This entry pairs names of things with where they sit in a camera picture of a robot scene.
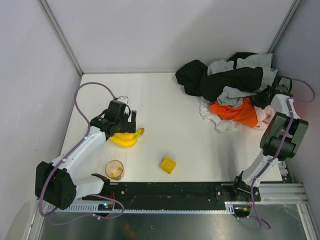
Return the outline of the white cloth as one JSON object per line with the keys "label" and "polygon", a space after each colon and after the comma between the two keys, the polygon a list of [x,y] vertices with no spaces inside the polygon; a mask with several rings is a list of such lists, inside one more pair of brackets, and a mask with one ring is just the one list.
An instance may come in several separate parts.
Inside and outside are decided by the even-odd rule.
{"label": "white cloth", "polygon": [[[223,133],[225,131],[240,131],[245,126],[244,123],[240,123],[239,121],[222,119],[217,114],[212,113],[212,111],[209,109],[210,104],[211,103],[209,101],[201,97],[199,114],[204,121],[214,123],[215,129],[218,132]],[[265,130],[275,115],[273,108],[270,105],[264,109],[254,106],[254,110],[257,116],[257,124],[252,128],[257,130]]]}

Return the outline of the orange cloth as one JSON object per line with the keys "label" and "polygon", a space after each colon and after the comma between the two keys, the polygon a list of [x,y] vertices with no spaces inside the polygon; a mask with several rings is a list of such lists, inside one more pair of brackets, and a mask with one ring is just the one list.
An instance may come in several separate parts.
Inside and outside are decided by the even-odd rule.
{"label": "orange cloth", "polygon": [[254,128],[258,124],[257,114],[249,97],[245,97],[239,107],[219,105],[216,101],[209,106],[209,109],[222,120],[233,120],[250,128]]}

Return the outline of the grey hooded sweatshirt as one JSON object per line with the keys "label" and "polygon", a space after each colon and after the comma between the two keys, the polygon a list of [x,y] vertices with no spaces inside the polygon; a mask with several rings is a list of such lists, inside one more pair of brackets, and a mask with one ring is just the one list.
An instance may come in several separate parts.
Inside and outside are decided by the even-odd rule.
{"label": "grey hooded sweatshirt", "polygon": [[249,92],[241,91],[236,87],[226,86],[223,88],[222,93],[217,97],[219,105],[237,108],[243,103],[245,97],[260,93],[268,86],[272,86],[278,72],[277,69],[272,68],[272,60],[272,53],[257,54],[252,52],[237,52],[227,61],[219,60],[211,63],[207,70],[209,76],[245,67],[260,67],[263,70],[260,88],[253,92]]}

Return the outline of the black cloth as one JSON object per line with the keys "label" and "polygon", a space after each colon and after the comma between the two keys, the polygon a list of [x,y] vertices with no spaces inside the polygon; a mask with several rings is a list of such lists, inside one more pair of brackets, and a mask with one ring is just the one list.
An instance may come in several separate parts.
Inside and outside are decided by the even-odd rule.
{"label": "black cloth", "polygon": [[224,87],[235,88],[242,92],[254,92],[262,85],[263,68],[259,66],[236,68],[237,60],[244,60],[253,55],[253,52],[237,52],[229,59],[230,70],[212,74],[208,73],[208,66],[196,59],[182,66],[175,73],[175,77],[187,95],[203,97],[210,102],[217,100]]}

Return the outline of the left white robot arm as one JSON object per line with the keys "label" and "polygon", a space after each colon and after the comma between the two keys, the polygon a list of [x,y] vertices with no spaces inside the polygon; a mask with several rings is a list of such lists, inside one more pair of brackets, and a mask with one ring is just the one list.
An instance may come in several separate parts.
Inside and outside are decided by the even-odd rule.
{"label": "left white robot arm", "polygon": [[116,133],[134,133],[136,111],[128,106],[128,97],[109,103],[100,115],[87,122],[86,131],[64,154],[36,167],[35,195],[57,209],[67,209],[74,200],[102,192],[106,177],[93,173],[76,178],[76,172],[88,157]]}

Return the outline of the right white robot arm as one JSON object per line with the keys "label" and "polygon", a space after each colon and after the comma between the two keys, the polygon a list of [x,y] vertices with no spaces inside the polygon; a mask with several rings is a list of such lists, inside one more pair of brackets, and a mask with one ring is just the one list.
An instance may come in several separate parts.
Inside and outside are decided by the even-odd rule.
{"label": "right white robot arm", "polygon": [[259,155],[235,177],[231,189],[233,199],[256,200],[255,193],[259,192],[259,185],[266,173],[279,162],[296,155],[309,123],[298,116],[295,100],[291,93],[276,92],[273,101],[277,111],[262,135]]}

